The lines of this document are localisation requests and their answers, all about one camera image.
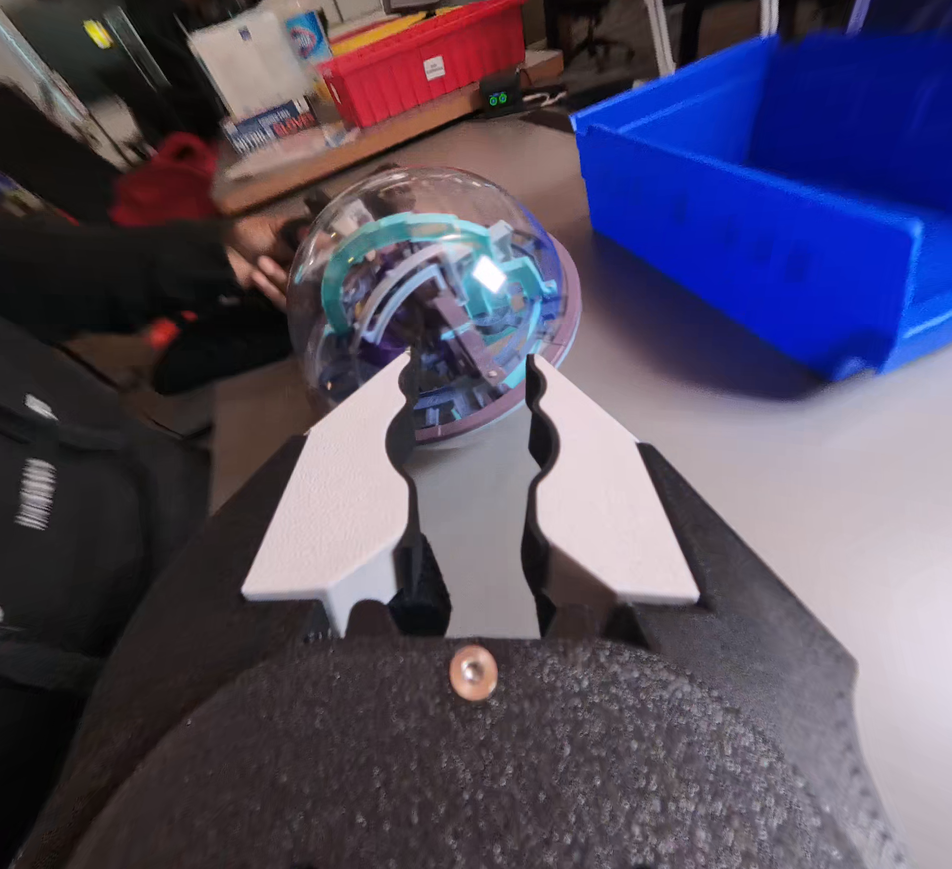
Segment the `person's left hand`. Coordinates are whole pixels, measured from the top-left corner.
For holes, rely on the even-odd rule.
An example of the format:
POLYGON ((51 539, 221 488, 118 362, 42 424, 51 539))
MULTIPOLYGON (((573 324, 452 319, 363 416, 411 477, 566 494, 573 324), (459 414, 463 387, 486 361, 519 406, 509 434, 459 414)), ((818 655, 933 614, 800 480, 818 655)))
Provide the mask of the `person's left hand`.
POLYGON ((239 287, 260 294, 282 312, 287 310, 297 250, 289 232, 297 232, 300 221, 287 213, 257 214, 233 220, 225 235, 226 255, 239 287))

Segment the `red plastic object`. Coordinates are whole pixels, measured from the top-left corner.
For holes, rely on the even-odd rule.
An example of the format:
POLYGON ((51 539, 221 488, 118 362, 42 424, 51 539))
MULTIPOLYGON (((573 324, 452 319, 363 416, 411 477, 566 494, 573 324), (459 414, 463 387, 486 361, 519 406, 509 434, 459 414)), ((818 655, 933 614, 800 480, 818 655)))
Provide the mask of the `red plastic object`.
POLYGON ((130 228, 220 217, 211 196, 217 161, 212 145, 188 133, 174 133, 149 161, 115 182, 111 221, 130 228))

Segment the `blue plastic bin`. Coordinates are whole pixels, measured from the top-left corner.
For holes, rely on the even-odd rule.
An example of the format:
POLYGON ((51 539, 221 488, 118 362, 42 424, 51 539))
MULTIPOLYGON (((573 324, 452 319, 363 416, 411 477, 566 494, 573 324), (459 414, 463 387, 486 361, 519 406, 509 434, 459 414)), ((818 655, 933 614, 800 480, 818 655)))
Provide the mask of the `blue plastic bin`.
POLYGON ((750 165, 950 214, 951 43, 819 35, 768 64, 750 165))
POLYGON ((573 114, 592 227, 829 381, 891 372, 950 345, 951 206, 749 164, 789 43, 743 42, 573 114))

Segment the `white posted paper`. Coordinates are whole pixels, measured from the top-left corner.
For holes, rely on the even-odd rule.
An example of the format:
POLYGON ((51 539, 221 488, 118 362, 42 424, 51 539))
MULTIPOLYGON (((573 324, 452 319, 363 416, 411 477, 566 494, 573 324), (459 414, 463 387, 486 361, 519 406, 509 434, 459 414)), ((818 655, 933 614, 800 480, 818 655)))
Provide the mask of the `white posted paper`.
POLYGON ((312 90, 284 21, 271 10, 250 10, 186 40, 234 121, 299 101, 312 90))

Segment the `red plastic bin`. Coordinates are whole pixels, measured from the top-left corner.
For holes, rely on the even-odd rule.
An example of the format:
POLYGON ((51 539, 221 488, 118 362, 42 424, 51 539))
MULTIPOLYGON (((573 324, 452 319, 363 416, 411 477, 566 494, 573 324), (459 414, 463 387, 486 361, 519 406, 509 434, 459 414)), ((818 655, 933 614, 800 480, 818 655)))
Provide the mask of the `red plastic bin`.
POLYGON ((528 0, 482 0, 321 65, 344 121, 361 129, 521 66, 528 0))

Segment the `person's black printed hoodie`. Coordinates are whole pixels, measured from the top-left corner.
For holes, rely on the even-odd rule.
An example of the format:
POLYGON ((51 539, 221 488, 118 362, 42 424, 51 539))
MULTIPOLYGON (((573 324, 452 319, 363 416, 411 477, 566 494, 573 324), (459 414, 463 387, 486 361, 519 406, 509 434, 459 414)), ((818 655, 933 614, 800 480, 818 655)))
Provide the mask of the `person's black printed hoodie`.
POLYGON ((2 322, 2 684, 88 693, 209 484, 203 450, 2 322))

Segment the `disposable glove box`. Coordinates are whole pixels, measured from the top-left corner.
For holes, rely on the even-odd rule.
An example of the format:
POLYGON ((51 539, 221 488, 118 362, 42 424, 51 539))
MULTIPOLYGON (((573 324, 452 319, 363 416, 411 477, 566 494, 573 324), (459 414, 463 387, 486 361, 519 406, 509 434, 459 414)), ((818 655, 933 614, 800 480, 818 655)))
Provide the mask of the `disposable glove box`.
POLYGON ((242 119, 225 118, 220 127, 233 151, 246 156, 319 126, 306 98, 291 100, 242 119))

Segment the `disinfectant wipes canister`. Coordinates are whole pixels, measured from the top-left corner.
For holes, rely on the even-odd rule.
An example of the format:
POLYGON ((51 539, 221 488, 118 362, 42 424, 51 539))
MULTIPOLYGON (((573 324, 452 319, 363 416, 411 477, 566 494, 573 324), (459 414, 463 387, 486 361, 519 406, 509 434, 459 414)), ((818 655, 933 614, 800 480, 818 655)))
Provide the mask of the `disinfectant wipes canister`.
POLYGON ((289 15, 285 19, 285 28, 302 64, 320 66, 332 59, 321 10, 308 9, 289 15))

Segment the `person's left forearm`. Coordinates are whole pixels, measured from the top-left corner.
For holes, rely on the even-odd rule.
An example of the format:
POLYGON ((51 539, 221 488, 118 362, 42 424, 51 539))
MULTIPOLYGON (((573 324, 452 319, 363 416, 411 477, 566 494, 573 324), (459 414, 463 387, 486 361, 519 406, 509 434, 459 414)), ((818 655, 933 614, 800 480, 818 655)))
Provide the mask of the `person's left forearm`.
POLYGON ((133 334, 241 288, 221 221, 117 228, 55 216, 1 225, 1 317, 46 343, 133 334))

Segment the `clear plastic maze ball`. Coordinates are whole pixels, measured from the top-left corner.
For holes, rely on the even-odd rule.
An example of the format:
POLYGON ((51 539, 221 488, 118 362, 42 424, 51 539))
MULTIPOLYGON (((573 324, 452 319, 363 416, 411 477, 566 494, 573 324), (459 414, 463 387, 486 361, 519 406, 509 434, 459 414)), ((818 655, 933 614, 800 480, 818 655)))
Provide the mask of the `clear plastic maze ball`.
POLYGON ((313 209, 287 304, 305 386, 330 409, 417 353, 416 440, 437 447, 518 410, 529 356, 561 365, 582 292, 565 247, 499 185, 392 166, 313 209))

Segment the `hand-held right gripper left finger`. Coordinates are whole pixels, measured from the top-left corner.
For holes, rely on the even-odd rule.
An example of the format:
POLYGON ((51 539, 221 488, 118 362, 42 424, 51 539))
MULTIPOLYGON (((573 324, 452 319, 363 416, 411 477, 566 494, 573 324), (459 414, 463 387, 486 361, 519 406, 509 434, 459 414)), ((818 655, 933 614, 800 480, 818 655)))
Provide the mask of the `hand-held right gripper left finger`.
POLYGON ((404 352, 306 433, 242 584, 250 602, 316 601, 343 637, 360 601, 398 591, 396 549, 411 518, 411 488, 387 454, 407 405, 404 352))

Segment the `black charger with green display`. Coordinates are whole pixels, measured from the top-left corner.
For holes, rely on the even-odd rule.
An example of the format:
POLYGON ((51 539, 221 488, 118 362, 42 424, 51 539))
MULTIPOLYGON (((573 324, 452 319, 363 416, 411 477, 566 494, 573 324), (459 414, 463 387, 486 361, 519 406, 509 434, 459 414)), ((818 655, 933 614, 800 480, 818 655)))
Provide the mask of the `black charger with green display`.
POLYGON ((480 114, 484 119, 520 114, 526 109, 518 67, 482 78, 479 94, 480 114))

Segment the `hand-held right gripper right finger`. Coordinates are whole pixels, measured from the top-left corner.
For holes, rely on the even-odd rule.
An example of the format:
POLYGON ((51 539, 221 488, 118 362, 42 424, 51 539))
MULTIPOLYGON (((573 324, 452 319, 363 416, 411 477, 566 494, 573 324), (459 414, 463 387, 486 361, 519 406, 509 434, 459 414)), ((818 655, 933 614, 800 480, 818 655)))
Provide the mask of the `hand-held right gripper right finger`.
POLYGON ((620 608, 689 608, 701 590, 641 443, 547 360, 527 360, 530 482, 523 572, 539 631, 581 612, 600 634, 620 608))

